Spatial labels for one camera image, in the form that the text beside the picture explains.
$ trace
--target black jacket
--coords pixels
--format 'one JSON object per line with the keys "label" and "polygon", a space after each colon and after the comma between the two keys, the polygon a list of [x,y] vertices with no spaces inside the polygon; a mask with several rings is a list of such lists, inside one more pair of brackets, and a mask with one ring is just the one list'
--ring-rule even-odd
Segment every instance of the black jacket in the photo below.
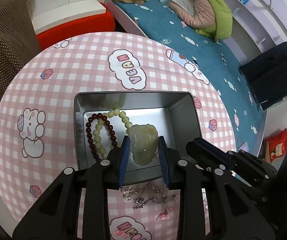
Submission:
{"label": "black jacket", "polygon": [[240,67],[265,110],[287,95],[287,41]]}

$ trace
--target lime green blanket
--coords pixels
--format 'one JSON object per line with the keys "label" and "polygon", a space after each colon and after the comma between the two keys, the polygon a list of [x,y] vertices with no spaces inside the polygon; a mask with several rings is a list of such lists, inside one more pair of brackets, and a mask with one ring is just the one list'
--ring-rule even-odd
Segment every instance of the lime green blanket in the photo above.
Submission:
{"label": "lime green blanket", "polygon": [[216,23],[208,28],[195,29],[196,33],[213,38],[215,41],[231,36],[232,13],[223,0],[208,0],[213,8]]}

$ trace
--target polka dot pattern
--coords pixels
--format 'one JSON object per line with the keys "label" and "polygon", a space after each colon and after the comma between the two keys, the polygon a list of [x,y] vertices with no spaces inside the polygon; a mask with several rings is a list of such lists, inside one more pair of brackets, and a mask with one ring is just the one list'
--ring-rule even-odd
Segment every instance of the polka dot pattern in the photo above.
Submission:
{"label": "polka dot pattern", "polygon": [[0,100],[16,74],[40,51],[26,0],[0,0]]}

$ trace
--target mattress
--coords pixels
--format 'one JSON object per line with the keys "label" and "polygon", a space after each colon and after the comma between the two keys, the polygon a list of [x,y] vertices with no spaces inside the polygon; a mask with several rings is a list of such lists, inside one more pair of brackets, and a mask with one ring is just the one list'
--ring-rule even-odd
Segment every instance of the mattress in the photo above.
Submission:
{"label": "mattress", "polygon": [[233,126],[237,150],[247,142],[251,152],[263,111],[253,100],[247,81],[238,71],[240,64],[228,46],[222,41],[215,42],[197,34],[159,0],[148,0],[143,5],[115,4],[150,39],[167,45],[199,66],[224,102]]}

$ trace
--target metal tray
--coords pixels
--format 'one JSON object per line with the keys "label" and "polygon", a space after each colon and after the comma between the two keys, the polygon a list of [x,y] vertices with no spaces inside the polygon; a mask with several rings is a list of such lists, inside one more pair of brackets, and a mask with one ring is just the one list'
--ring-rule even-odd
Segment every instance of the metal tray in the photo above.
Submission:
{"label": "metal tray", "polygon": [[[85,124],[93,113],[107,113],[113,109],[125,111],[133,124],[152,124],[159,136],[164,136],[169,148],[178,150],[183,159],[196,161],[186,153],[186,144],[201,137],[201,130],[193,97],[188,92],[83,92],[75,97],[74,128],[76,155],[79,169],[95,163],[86,137]],[[116,132],[118,146],[126,134],[121,118],[109,118]],[[107,152],[112,149],[110,136],[104,127],[101,143]],[[161,177],[159,159],[154,158],[146,166],[137,165],[129,155],[125,184],[135,184]]]}

